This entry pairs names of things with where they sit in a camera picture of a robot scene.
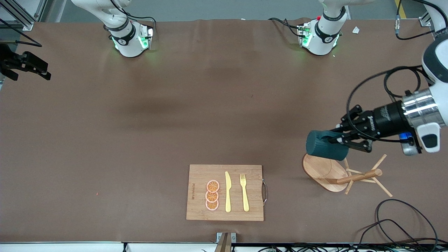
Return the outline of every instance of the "orange slice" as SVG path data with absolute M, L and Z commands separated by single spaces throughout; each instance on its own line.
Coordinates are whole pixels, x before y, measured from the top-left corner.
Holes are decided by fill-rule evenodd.
M 220 189 L 220 184 L 218 181 L 212 179 L 207 183 L 207 191 L 217 192 Z
M 205 200 L 210 202 L 210 203 L 216 202 L 218 200 L 218 198 L 219 198 L 218 192 L 209 192 L 209 191 L 207 191 L 205 193 Z
M 208 202 L 208 201 L 205 202 L 205 207 L 208 210 L 210 210 L 210 211 L 215 211 L 216 209 L 218 209 L 219 206 L 220 206 L 220 202 L 219 201 L 216 201 L 216 202 L 213 202 L 213 203 Z

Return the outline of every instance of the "black cable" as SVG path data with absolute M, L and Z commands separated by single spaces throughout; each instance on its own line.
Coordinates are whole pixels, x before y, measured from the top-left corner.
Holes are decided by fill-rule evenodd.
M 16 28 L 10 26 L 7 22 L 3 21 L 3 19 L 0 18 L 0 22 L 4 23 L 7 27 L 13 29 L 14 31 L 16 31 L 18 34 L 24 36 L 25 38 L 33 41 L 34 43 L 30 43 L 30 42 L 25 42 L 25 41 L 20 41 L 20 40 L 16 40 L 15 42 L 17 44 L 25 44 L 25 45 L 31 45 L 31 46 L 36 46 L 36 47 L 42 47 L 42 44 L 37 42 L 36 40 L 30 38 L 29 36 L 27 36 L 26 34 L 24 34 L 23 32 L 17 30 Z
M 302 24 L 298 24 L 298 25 L 296 25 L 296 26 L 293 26 L 293 25 L 290 25 L 290 24 L 288 23 L 288 20 L 286 20 L 286 18 L 284 19 L 284 21 L 281 21 L 280 19 L 278 19 L 278 18 L 276 18 L 276 17 L 269 18 L 268 20 L 277 21 L 277 22 L 281 23 L 282 25 L 287 26 L 287 27 L 289 28 L 289 30 L 290 30 L 294 35 L 296 35 L 297 37 L 305 38 L 304 35 L 297 34 L 297 33 L 295 33 L 295 32 L 293 31 L 293 28 L 294 28 L 294 29 L 297 29 L 297 26 L 301 26 L 301 25 L 303 25 L 303 23 L 302 23 Z
M 350 95 L 349 95 L 349 97 L 348 97 L 348 99 L 347 99 L 347 105 L 346 105 L 346 107 L 345 107 L 346 112 L 347 112 L 347 115 L 350 115 L 350 102 L 351 102 L 351 100 L 352 100 L 353 95 L 355 94 L 355 92 L 356 92 L 362 85 L 366 84 L 368 81 L 370 81 L 370 80 L 372 80 L 372 79 L 374 79 L 374 78 L 376 78 L 376 77 L 379 77 L 379 76 L 381 76 L 381 75 L 387 74 L 388 71 L 389 71 L 389 70 L 387 70 L 387 71 L 383 71 L 383 72 L 374 74 L 374 75 L 372 75 L 372 76 L 370 76 L 370 77 L 364 79 L 361 83 L 359 83 L 359 84 L 352 90 L 352 92 L 350 93 Z M 376 138 L 376 137 L 367 135 L 366 133 L 364 133 L 364 132 L 362 132 L 361 130 L 359 130 L 359 129 L 353 124 L 352 118 L 347 117 L 347 121 L 349 122 L 349 125 L 350 125 L 354 130 L 356 130 L 360 135 L 364 136 L 364 137 L 367 138 L 367 139 L 375 140 L 375 141 L 381 141 L 381 142 L 389 142 L 389 143 L 408 143 L 408 142 L 409 142 L 409 140 L 389 140 L 389 139 Z
M 387 200 L 383 200 L 383 201 L 381 201 L 379 204 L 378 204 L 378 206 L 376 207 L 376 210 L 375 210 L 375 214 L 376 214 L 376 221 L 378 222 L 378 227 L 381 229 L 381 231 L 382 231 L 382 233 L 391 241 L 391 242 L 393 242 L 394 244 L 396 244 L 396 245 L 398 245 L 392 238 L 390 238 L 390 236 L 384 231 L 384 229 L 383 229 L 383 227 L 381 226 L 381 224 L 380 224 L 380 222 L 379 222 L 379 210 L 380 210 L 380 208 L 381 208 L 381 206 L 385 203 L 385 202 L 388 202 L 388 201 L 396 201 L 396 202 L 400 202 L 400 203 L 402 203 L 402 204 L 405 204 L 405 205 L 407 205 L 408 207 L 410 207 L 410 208 L 412 208 L 412 210 L 414 210 L 415 212 L 417 212 L 418 214 L 420 214 L 420 216 L 422 216 L 424 219 L 425 219 L 425 221 L 429 224 L 429 226 L 431 227 L 431 229 L 432 229 L 432 231 L 434 232 L 434 239 L 435 239 L 435 242 L 434 242 L 434 246 L 433 246 L 433 248 L 430 250 L 430 252 L 433 252 L 436 248 L 437 248 L 437 243 L 439 242 L 439 238 L 438 238 L 438 236 L 437 236 L 437 232 L 435 231 L 435 228 L 434 228 L 434 226 L 432 225 L 432 223 L 429 221 L 429 219 L 422 213 L 422 212 L 420 212 L 417 208 L 415 208 L 413 205 L 411 205 L 411 204 L 409 204 L 409 203 L 407 203 L 407 202 L 404 202 L 404 201 L 402 201 L 402 200 L 397 200 L 397 199 L 387 199 Z
M 426 222 L 430 225 L 430 227 L 431 227 L 431 229 L 433 230 L 433 232 L 434 232 L 434 238 L 418 238 L 418 239 L 414 239 L 403 227 L 401 227 L 396 221 L 394 221 L 394 220 L 392 220 L 392 219 L 383 219 L 383 220 L 380 220 L 379 219 L 379 210 L 381 209 L 381 206 L 384 204 L 384 203 L 386 203 L 386 202 L 388 202 L 388 201 L 397 201 L 397 202 L 400 202 L 400 203 L 402 203 L 402 204 L 405 204 L 406 206 L 409 206 L 412 210 L 414 210 L 415 212 L 417 212 L 420 216 L 422 216 L 425 220 L 426 220 Z M 354 252 L 357 252 L 358 251 L 358 249 L 360 249 L 362 246 L 363 246 L 363 244 L 362 244 L 362 240 L 364 239 L 364 236 L 365 236 L 365 234 L 367 233 L 367 231 L 369 231 L 370 229 L 372 229 L 373 227 L 375 227 L 375 226 L 378 226 L 379 228 L 380 228 L 380 230 L 381 230 L 381 232 L 392 242 L 391 244 L 394 244 L 395 246 L 397 246 L 398 248 L 402 248 L 402 249 L 406 249 L 406 250 L 409 250 L 409 251 L 425 251 L 425 252 L 434 252 L 434 251 L 437 251 L 436 250 L 436 247 L 437 247 L 437 244 L 438 244 L 438 242 L 439 241 L 441 241 L 441 240 L 439 240 L 439 238 L 438 238 L 438 236 L 437 236 L 437 232 L 435 231 L 435 228 L 434 228 L 434 226 L 432 225 L 432 223 L 429 221 L 429 219 L 422 213 L 422 212 L 420 212 L 417 208 L 415 208 L 414 206 L 412 206 L 411 204 L 409 204 L 409 203 L 407 203 L 407 202 L 404 202 L 404 201 L 402 201 L 402 200 L 396 200 L 396 199 L 387 199 L 387 200 L 383 200 L 383 201 L 381 201 L 379 204 L 378 204 L 378 206 L 376 207 L 376 209 L 375 209 L 375 218 L 376 218 L 376 222 L 375 223 L 373 223 L 373 224 L 371 224 L 371 225 L 369 225 L 368 227 L 367 227 L 367 229 L 366 230 L 364 230 L 364 232 L 362 233 L 362 235 L 361 235 L 361 238 L 360 238 L 360 240 L 359 240 L 359 243 L 358 243 L 358 245 L 356 246 L 356 249 L 355 249 L 355 251 Z M 400 228 L 400 230 L 407 236 L 407 237 L 409 237 L 409 241 L 406 241 L 406 242 L 412 242 L 412 243 L 416 243 L 417 244 L 417 246 L 415 246 L 415 244 L 408 244 L 408 243 L 402 243 L 402 242 L 396 242 L 396 241 L 394 241 L 387 233 L 386 233 L 386 231 L 384 230 L 384 228 L 381 226 L 381 223 L 383 223 L 383 222 L 392 222 L 395 226 L 397 226 L 398 228 Z M 435 243 L 434 243 L 434 245 L 433 245 L 433 247 L 432 247 L 432 249 L 431 250 L 427 250 L 427 249 L 425 249 L 423 246 L 421 246 L 419 243 L 418 243 L 418 241 L 422 241 L 422 240 L 434 240 L 435 241 Z M 385 243 L 385 244 L 382 244 L 382 245 L 380 245 L 383 249 L 386 249 L 387 251 L 392 251 L 389 247 L 387 247 L 387 243 Z
M 420 86 L 421 86 L 421 78 L 420 78 L 420 75 L 419 75 L 418 73 L 421 73 L 423 76 L 427 77 L 427 74 L 426 74 L 422 69 L 420 69 L 420 68 L 422 68 L 422 65 L 415 65 L 415 66 L 398 66 L 398 67 L 392 68 L 392 69 L 390 69 L 390 70 L 386 70 L 386 71 L 383 71 L 383 72 L 374 74 L 374 75 L 372 75 L 372 76 L 370 76 L 370 77 L 364 79 L 361 83 L 359 83 L 359 84 L 352 90 L 352 92 L 350 93 L 350 95 L 349 95 L 349 97 L 348 97 L 348 99 L 347 99 L 347 105 L 346 105 L 346 107 L 345 107 L 347 114 L 350 114 L 350 113 L 349 113 L 349 112 L 350 112 L 350 102 L 351 102 L 351 100 L 352 100 L 352 98 L 353 98 L 354 93 L 355 93 L 355 92 L 356 92 L 362 85 L 364 85 L 366 82 L 368 82 L 368 81 L 370 81 L 370 80 L 372 80 L 372 79 L 374 79 L 374 78 L 376 78 L 376 77 L 379 77 L 379 76 L 381 76 L 381 75 L 385 75 L 385 77 L 384 77 L 384 82 L 383 82 L 384 89 L 385 89 L 385 91 L 387 92 L 387 94 L 391 97 L 391 100 L 392 100 L 392 101 L 396 101 L 395 97 L 397 97 L 397 98 L 402 98 L 402 97 L 403 97 L 403 96 L 396 95 L 396 94 L 392 93 L 392 92 L 389 90 L 388 85 L 387 85 L 387 81 L 388 81 L 389 77 L 390 77 L 392 74 L 394 74 L 395 72 L 397 72 L 397 71 L 400 71 L 400 70 L 410 70 L 411 72 L 413 72 L 413 73 L 415 74 L 415 76 L 417 77 L 417 87 L 416 87 L 415 91 L 419 90 L 419 89 L 420 89 Z M 354 125 L 352 118 L 349 117 L 349 118 L 347 118 L 347 119 L 348 119 L 347 121 L 349 122 L 349 125 L 350 125 L 354 130 L 356 130 L 356 131 L 359 133 L 359 135 L 361 135 L 361 136 L 363 136 L 363 137 L 365 137 L 365 138 L 367 138 L 367 139 L 369 139 L 369 140 L 375 140 L 375 141 L 380 141 L 380 142 L 388 142 L 388 143 L 409 143 L 409 142 L 411 141 L 410 139 L 405 139 L 405 140 L 390 140 L 390 139 L 377 138 L 377 137 L 373 137 L 373 136 L 367 135 L 366 133 L 362 132 L 361 130 L 359 130 L 359 129 Z
M 128 248 L 128 243 L 123 243 L 123 252 L 126 252 Z
M 281 21 L 280 19 L 278 19 L 278 18 L 276 18 L 276 17 L 269 18 L 268 20 L 277 21 L 277 22 L 281 23 L 281 24 L 284 25 L 284 26 L 289 26 L 289 27 L 291 27 L 291 28 L 296 28 L 296 29 L 297 29 L 297 26 L 293 26 L 293 25 L 287 24 L 287 23 Z
M 275 246 L 262 248 L 262 249 L 258 250 L 258 252 L 265 251 L 265 250 L 267 250 L 267 249 L 275 249 L 276 252 L 282 252 L 281 250 L 279 250 L 279 249 L 278 249 L 277 247 L 275 247 Z
M 155 23 L 157 22 L 153 17 L 137 17 L 137 16 L 133 16 L 133 15 L 131 15 L 129 12 L 126 12 L 123 8 L 119 8 L 118 6 L 117 6 L 117 4 L 113 1 L 113 0 L 110 0 L 111 1 L 111 3 L 113 4 L 113 6 L 117 9 L 117 10 L 119 10 L 121 13 L 123 13 L 124 15 L 126 15 L 127 17 L 133 17 L 133 18 L 139 18 L 139 19 L 146 19 L 146 18 L 150 18 L 150 19 L 152 19 L 153 21 L 154 21 L 154 26 L 155 26 Z
M 388 70 L 388 72 L 384 76 L 384 89 L 392 97 L 403 98 L 403 96 L 396 95 L 396 94 L 392 93 L 392 91 L 389 90 L 387 82 L 389 80 L 389 77 L 392 74 L 394 74 L 394 73 L 396 73 L 398 71 L 401 71 L 401 70 L 410 70 L 411 72 L 413 72 L 415 74 L 415 77 L 417 77 L 417 87 L 415 88 L 414 92 L 418 91 L 420 89 L 421 84 L 422 84 L 422 80 L 421 80 L 420 75 L 418 73 L 421 73 L 421 74 L 423 74 L 423 76 L 426 77 L 426 73 L 422 69 L 420 69 L 421 67 L 422 67 L 422 65 L 398 66 L 398 67 L 392 68 L 391 70 Z
M 305 38 L 304 35 L 300 35 L 300 34 L 295 33 L 295 32 L 293 31 L 293 29 L 291 28 L 290 24 L 288 23 L 288 20 L 286 20 L 286 18 L 284 19 L 284 22 L 288 25 L 289 30 L 290 30 L 294 35 L 296 35 L 296 36 L 299 37 L 299 38 Z
M 397 19 L 398 19 L 399 16 L 400 16 L 401 1 L 402 1 L 402 0 L 400 0 L 400 1 L 398 2 L 398 6 L 397 6 L 397 9 L 396 9 L 396 17 L 397 17 Z M 418 38 L 418 37 L 421 37 L 421 36 L 424 36 L 424 35 L 427 35 L 427 34 L 431 34 L 431 33 L 433 33 L 433 32 L 434 32 L 434 30 L 430 30 L 430 31 L 421 33 L 421 34 L 419 34 L 419 35 L 415 35 L 415 36 L 408 37 L 408 38 L 402 38 L 402 37 L 400 37 L 400 36 L 398 35 L 398 32 L 396 32 L 396 33 L 395 33 L 395 36 L 396 36 L 396 38 L 399 39 L 399 40 L 409 40 L 409 39 Z

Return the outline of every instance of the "yellow fork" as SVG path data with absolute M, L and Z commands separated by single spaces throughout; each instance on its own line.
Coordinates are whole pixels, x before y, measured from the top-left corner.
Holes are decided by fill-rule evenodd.
M 248 212 L 249 211 L 249 201 L 247 200 L 247 193 L 246 193 L 246 175 L 245 174 L 240 174 L 240 184 L 241 187 L 243 188 L 243 208 L 244 211 Z

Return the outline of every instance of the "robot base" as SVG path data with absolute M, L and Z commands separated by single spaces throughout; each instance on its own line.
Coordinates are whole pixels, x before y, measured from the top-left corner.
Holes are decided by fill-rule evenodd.
M 115 48 L 125 57 L 136 57 L 151 47 L 154 29 L 138 22 L 132 22 L 132 25 L 136 28 L 136 32 L 127 45 L 120 44 L 120 39 L 118 41 L 112 39 Z
M 320 37 L 316 35 L 314 27 L 318 20 L 312 20 L 309 23 L 304 24 L 304 31 L 298 31 L 300 34 L 303 34 L 305 38 L 299 37 L 299 44 L 308 49 L 312 54 L 315 55 L 325 55 L 328 54 L 333 47 L 336 46 L 336 42 L 339 38 L 339 35 L 333 39 L 330 43 L 324 43 Z

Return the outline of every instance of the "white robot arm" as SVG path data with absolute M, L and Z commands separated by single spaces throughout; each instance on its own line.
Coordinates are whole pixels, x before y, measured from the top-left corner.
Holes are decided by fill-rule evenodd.
M 346 5 L 369 4 L 375 0 L 319 0 L 323 13 L 319 20 L 304 24 L 301 35 L 305 38 L 299 42 L 302 47 L 315 55 L 328 54 L 336 46 L 339 32 L 347 20 Z
M 115 48 L 125 57 L 135 57 L 149 49 L 153 28 L 129 20 L 117 7 L 126 7 L 132 0 L 72 0 L 99 18 L 112 34 Z
M 373 141 L 393 135 L 399 135 L 407 156 L 421 153 L 419 140 L 427 152 L 440 150 L 440 129 L 448 125 L 448 1 L 426 2 L 438 9 L 425 4 L 435 28 L 435 40 L 422 56 L 430 87 L 374 110 L 355 106 L 335 129 L 310 132 L 308 154 L 343 160 L 349 148 L 371 152 Z

